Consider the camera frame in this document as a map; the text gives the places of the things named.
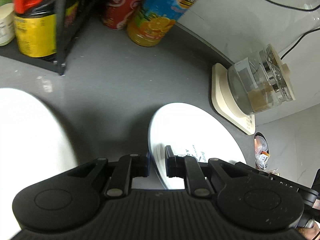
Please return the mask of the person's hand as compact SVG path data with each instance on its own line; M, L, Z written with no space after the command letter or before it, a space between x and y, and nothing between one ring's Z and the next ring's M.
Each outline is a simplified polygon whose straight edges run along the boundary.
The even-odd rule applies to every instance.
M297 231L308 240L319 240L320 232L317 222L314 222L311 228L297 228Z

